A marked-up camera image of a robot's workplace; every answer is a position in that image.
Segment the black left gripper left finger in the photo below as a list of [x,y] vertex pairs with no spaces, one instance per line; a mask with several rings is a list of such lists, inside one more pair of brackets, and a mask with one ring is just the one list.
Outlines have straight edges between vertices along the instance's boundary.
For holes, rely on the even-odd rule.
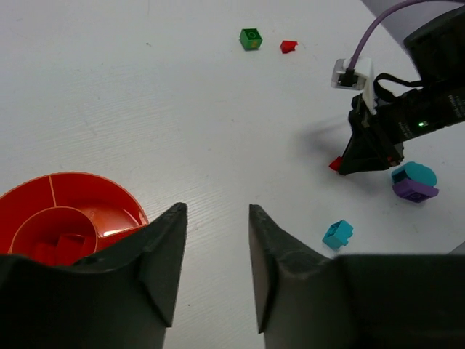
[[172,325],[187,205],[70,266],[1,258],[3,348],[162,348]]

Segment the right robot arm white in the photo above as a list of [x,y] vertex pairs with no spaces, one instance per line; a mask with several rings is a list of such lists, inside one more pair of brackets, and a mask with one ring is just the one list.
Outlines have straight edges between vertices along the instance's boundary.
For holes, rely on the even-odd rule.
[[361,92],[352,99],[348,115],[352,136],[337,167],[341,175],[395,167],[404,159],[404,142],[464,121],[463,7],[439,15],[404,39],[418,81],[376,76],[372,60],[360,55],[382,20],[413,4],[404,1],[382,12],[353,56],[335,63],[332,87]]

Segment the large red rounded lego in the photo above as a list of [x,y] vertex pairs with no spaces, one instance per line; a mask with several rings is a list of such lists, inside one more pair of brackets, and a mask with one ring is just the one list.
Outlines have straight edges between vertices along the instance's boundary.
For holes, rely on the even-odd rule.
[[72,265],[95,250],[94,236],[62,234],[56,243],[39,242],[33,246],[31,258],[45,265]]

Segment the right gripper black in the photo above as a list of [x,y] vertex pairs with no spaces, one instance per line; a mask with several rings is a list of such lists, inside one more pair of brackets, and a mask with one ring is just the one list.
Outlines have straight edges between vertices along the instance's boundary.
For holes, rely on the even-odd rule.
[[400,160],[397,147],[406,141],[464,122],[464,88],[413,89],[392,102],[381,102],[370,113],[363,99],[352,99],[352,136],[337,172],[350,175],[390,168]]

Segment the red lego slope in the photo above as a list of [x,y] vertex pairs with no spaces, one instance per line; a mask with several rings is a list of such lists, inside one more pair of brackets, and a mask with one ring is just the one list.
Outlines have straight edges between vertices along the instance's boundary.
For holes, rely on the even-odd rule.
[[335,158],[328,166],[333,170],[338,172],[341,165],[343,163],[343,158],[341,156],[338,156]]
[[297,41],[283,40],[280,44],[280,50],[283,54],[288,54],[295,51],[298,44]]

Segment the dark green lego brick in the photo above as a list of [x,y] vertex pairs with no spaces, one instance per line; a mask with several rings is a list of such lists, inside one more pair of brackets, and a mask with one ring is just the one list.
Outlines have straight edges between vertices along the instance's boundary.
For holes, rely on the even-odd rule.
[[243,28],[239,41],[245,51],[258,50],[262,44],[262,37],[256,28]]

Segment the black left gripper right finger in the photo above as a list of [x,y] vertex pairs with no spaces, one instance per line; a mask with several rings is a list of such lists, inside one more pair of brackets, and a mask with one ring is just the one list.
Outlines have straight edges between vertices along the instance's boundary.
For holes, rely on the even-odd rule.
[[267,348],[462,348],[464,257],[327,258],[249,207],[258,331]]

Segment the orange round divided container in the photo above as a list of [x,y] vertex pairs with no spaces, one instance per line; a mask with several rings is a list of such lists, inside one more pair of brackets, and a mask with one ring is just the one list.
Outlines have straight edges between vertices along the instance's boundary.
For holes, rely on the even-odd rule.
[[86,172],[58,172],[1,197],[1,253],[32,259],[35,244],[56,243],[62,234],[94,236],[95,253],[147,224],[138,201],[116,182]]

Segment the small teal lego brick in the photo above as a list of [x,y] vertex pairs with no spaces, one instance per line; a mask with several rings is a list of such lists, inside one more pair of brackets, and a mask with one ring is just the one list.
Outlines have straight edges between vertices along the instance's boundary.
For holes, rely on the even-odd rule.
[[353,227],[346,220],[340,220],[329,227],[322,242],[330,249],[336,251],[348,245],[349,239],[352,236]]

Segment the teal rounded lego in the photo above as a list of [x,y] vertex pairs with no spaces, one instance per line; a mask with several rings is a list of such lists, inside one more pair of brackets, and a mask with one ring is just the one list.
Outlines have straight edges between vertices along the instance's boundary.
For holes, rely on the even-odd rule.
[[393,183],[409,179],[432,187],[437,184],[435,172],[431,168],[414,161],[409,161],[398,167],[391,173],[391,178]]

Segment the purple lego under teal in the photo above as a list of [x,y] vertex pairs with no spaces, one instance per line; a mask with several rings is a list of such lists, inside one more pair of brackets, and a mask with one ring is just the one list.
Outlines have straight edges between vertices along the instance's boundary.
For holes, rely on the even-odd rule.
[[437,188],[409,179],[396,182],[392,186],[392,190],[398,197],[416,204],[434,198],[439,194]]

